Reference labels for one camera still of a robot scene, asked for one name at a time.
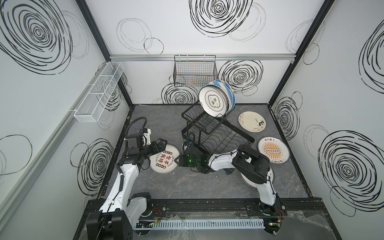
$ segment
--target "gray marble floor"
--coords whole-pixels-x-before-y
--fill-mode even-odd
[[[177,146],[181,151],[183,138],[181,130],[187,122],[181,117],[181,113],[188,106],[148,106],[138,105],[132,114],[132,120],[144,116],[148,119],[147,128],[152,131],[151,140],[163,138],[169,144]],[[259,140],[266,136],[281,138],[271,114],[266,105],[236,105],[227,117],[228,121],[241,128],[238,116],[245,111],[259,113],[266,120],[266,128],[259,133],[247,132],[255,139],[251,146],[257,149]],[[137,132],[142,126],[142,121],[135,123],[129,133]],[[281,198],[307,197],[304,187],[291,160],[284,164],[271,164],[275,180],[273,186]],[[110,191],[116,179],[116,170],[112,174],[107,193]],[[224,199],[224,198],[257,198],[257,189],[247,185],[238,170],[227,175],[224,170],[209,174],[192,172],[189,167],[178,167],[168,174],[158,174],[151,168],[140,171],[131,193],[150,192],[153,199]]]

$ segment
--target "plate with orange pattern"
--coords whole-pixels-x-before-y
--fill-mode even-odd
[[[271,163],[283,164],[290,157],[287,146],[275,137],[263,137],[258,145],[259,152],[266,155]]]

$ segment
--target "ceramic plate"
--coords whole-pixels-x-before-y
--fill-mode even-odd
[[[179,150],[167,144],[166,150],[149,157],[153,171],[161,174],[169,173],[177,168],[175,159],[180,155]]]
[[[225,85],[224,82],[221,82],[221,81],[213,81],[211,82],[213,83],[214,85],[218,86],[221,88],[221,90],[223,90],[223,92],[225,93],[226,97],[228,98],[229,100],[229,108],[228,108],[228,111],[229,110],[232,110],[232,106],[233,106],[233,96],[232,96],[232,93],[230,91],[230,89]]]
[[[265,119],[255,112],[243,112],[239,115],[240,125],[249,132],[261,132],[265,129]]]
[[[226,111],[226,113],[227,113],[229,111],[229,107],[230,107],[230,101],[229,101],[228,95],[225,94],[224,90],[220,86],[215,85],[213,82],[208,83],[208,85],[210,87],[216,88],[217,91],[219,91],[220,94],[225,98],[225,102],[227,103],[227,111]]]
[[[221,117],[227,112],[227,102],[220,91],[210,85],[199,92],[200,104],[209,115]]]
[[[230,86],[227,82],[224,82],[224,81],[222,81],[222,80],[220,80],[220,79],[218,79],[218,80],[216,80],[216,81],[224,83],[225,86],[227,86],[227,88],[228,88],[229,91],[231,92],[232,97],[233,97],[233,105],[232,105],[232,108],[231,108],[231,110],[232,110],[232,109],[235,107],[235,103],[236,103],[235,93],[233,92],[233,89],[231,88],[231,86]]]
[[[258,144],[259,152],[266,155],[271,163],[283,164],[290,157],[287,146],[275,137],[263,137]]]
[[[273,183],[273,180],[275,179],[275,174],[273,172],[273,169],[271,167],[271,169],[269,170],[268,172],[268,176],[271,177],[271,182]],[[243,180],[251,187],[254,187],[254,188],[257,188],[256,186],[256,183],[252,182],[251,180],[249,180],[248,178],[246,178],[243,174],[241,174],[241,177],[243,178]]]

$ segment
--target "white wall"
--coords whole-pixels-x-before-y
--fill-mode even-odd
[[[0,21],[0,172],[16,172],[0,175],[0,207],[104,62],[74,0],[48,0],[51,8],[33,1],[7,1],[2,11],[12,16],[13,7],[19,3],[26,5],[15,9],[15,19],[19,14],[23,19],[23,14],[33,13],[46,22],[26,18],[29,25],[23,25],[21,32],[12,30],[18,23]],[[35,35],[28,37],[30,31]],[[7,137],[14,134],[25,137]]]
[[[214,12],[210,9],[202,13],[200,8],[196,10],[192,7],[210,3],[207,0],[112,0],[107,4],[102,0],[87,1],[111,54],[116,55],[296,53],[323,0],[229,2],[230,5],[227,5],[227,1],[212,1],[218,9],[222,3],[229,12],[235,7],[241,10],[224,14],[225,11]],[[211,24],[211,28],[198,23],[196,19],[202,17]],[[227,22],[228,26],[220,26],[220,22]],[[161,98],[162,90],[169,84],[173,64],[124,63],[125,74],[132,87],[133,103],[168,103],[157,99]],[[216,64],[219,72],[225,62],[218,61]],[[238,103],[267,103],[289,61],[262,61],[262,65],[264,70],[260,83],[257,86],[254,84],[252,91],[237,93]],[[257,79],[248,78],[246,81],[255,83]],[[237,82],[237,87],[244,84],[246,83]],[[194,92],[199,90],[200,87],[196,87],[196,90],[189,89],[187,94],[194,96]],[[182,100],[178,103],[193,101],[188,98],[188,101]]]
[[[233,71],[227,73],[222,68],[225,63],[216,62],[218,77],[237,86],[233,88],[236,103],[267,103],[290,61],[230,61],[225,66]],[[201,87],[173,87],[172,61],[124,62],[124,67],[134,104],[195,103],[199,99]],[[167,91],[173,91],[171,98],[164,96]]]
[[[273,108],[314,196],[348,240],[383,233],[383,9],[378,0],[337,0],[319,48],[304,55]]]
[[[74,0],[2,4],[2,14],[22,25],[0,20],[0,207],[104,62]],[[128,113],[119,90],[107,107],[98,123],[73,124],[0,239],[73,238]]]
[[[115,111],[104,110],[101,118],[113,120],[107,130],[76,121],[0,239],[72,239],[88,200],[96,198],[127,114],[123,101]]]

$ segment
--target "black swirl drawing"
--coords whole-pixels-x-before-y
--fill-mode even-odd
[[[305,65],[311,65],[312,63],[316,62],[316,60],[319,58],[319,55],[319,45],[317,45],[317,43],[311,43],[309,44],[307,50],[304,52],[303,63]]]
[[[245,42],[256,37],[265,26],[265,10],[258,3],[248,2],[251,5],[249,15],[244,22],[235,30],[229,33],[229,36],[236,41]]]
[[[384,151],[368,137],[355,131],[333,132],[321,143],[318,158],[331,201],[342,214],[353,217],[356,210],[384,207]]]
[[[86,25],[73,13],[61,11],[72,36],[71,56],[77,59],[86,57],[89,51],[89,36]]]
[[[365,42],[359,57],[359,73],[365,85],[384,93],[384,20]]]
[[[90,145],[81,142],[72,149],[70,164],[77,168],[77,182],[82,193],[97,195],[112,155],[112,145],[103,138]]]
[[[323,161],[323,158],[319,159],[319,148],[321,142],[329,138],[329,132],[321,125],[312,124],[308,126],[303,133],[303,142],[305,150],[311,157],[317,161]]]
[[[257,84],[263,77],[263,65],[260,61],[228,61],[219,71],[221,80],[227,82],[234,93],[251,96],[258,90]]]
[[[0,139],[0,187],[4,176],[24,169],[31,158],[32,144],[26,136],[15,134],[2,137]]]
[[[161,101],[164,104],[191,104],[198,99],[197,90],[183,83],[169,83],[161,91]],[[155,99],[153,103],[160,103],[160,99]]]
[[[123,82],[123,84],[126,88],[130,89],[130,91],[128,92],[128,94],[130,94],[132,92],[132,88],[127,83],[128,80],[127,80],[127,76],[125,75],[125,73],[122,73],[122,75],[120,76],[120,80]],[[105,109],[108,111],[115,111],[120,106],[122,100],[124,100],[124,96],[123,96],[119,86],[116,85],[115,89],[113,90],[113,92],[111,94],[111,97],[108,99],[108,102],[105,105]]]
[[[297,52],[297,49],[299,49],[299,46],[301,45],[301,42],[303,41],[305,35],[307,34],[308,29],[312,25],[312,22],[313,22],[313,19],[307,20],[292,30],[287,40],[285,41],[285,48],[289,52],[291,53]],[[316,48],[316,46],[311,45],[311,43],[315,43],[317,45],[321,39],[321,36],[324,33],[324,30],[325,30],[325,22],[323,21],[319,29],[317,30],[316,34],[313,36],[309,46],[307,47],[306,53],[312,52]]]
[[[248,17],[252,0],[189,0],[193,25],[208,37],[236,30]]]
[[[114,121],[115,111],[103,111],[97,124],[101,130],[105,131],[112,127]]]
[[[303,102],[297,103],[294,100],[294,98],[297,97],[301,97],[302,101],[301,93],[294,92],[291,97],[283,97],[280,99],[275,108],[275,116],[287,140],[294,138],[300,127],[299,109]]]
[[[62,73],[71,60],[72,37],[53,0],[2,0],[0,49],[38,74]]]
[[[161,54],[164,44],[153,38],[148,25],[137,18],[122,19],[116,27],[116,35],[119,42],[131,51],[149,54]]]

